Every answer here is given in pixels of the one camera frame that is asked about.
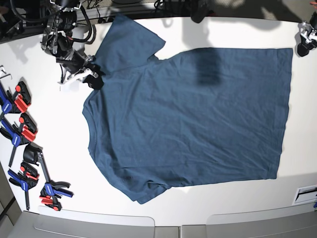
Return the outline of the robot arm on right side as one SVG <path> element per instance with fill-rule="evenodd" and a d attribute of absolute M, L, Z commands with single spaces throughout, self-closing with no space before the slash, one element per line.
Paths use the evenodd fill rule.
<path fill-rule="evenodd" d="M 93 63 L 95 57 L 77 51 L 74 43 L 86 43 L 95 31 L 90 23 L 82 3 L 79 0 L 52 0 L 50 3 L 57 10 L 47 21 L 41 41 L 42 50 L 56 59 L 61 68 L 59 85 L 74 81 L 87 83 L 95 90 L 100 90 L 104 82 L 100 67 Z M 77 26 L 77 13 L 80 10 L 89 27 L 84 39 L 73 37 L 72 30 Z"/>

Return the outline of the robot arm on left side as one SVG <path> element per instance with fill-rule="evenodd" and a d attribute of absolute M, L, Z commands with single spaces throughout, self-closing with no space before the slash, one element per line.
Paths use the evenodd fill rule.
<path fill-rule="evenodd" d="M 315 8 L 309 21 L 300 23 L 300 42 L 297 45 L 297 54 L 305 57 L 313 49 L 317 48 L 317 1 L 311 1 L 310 5 Z"/>

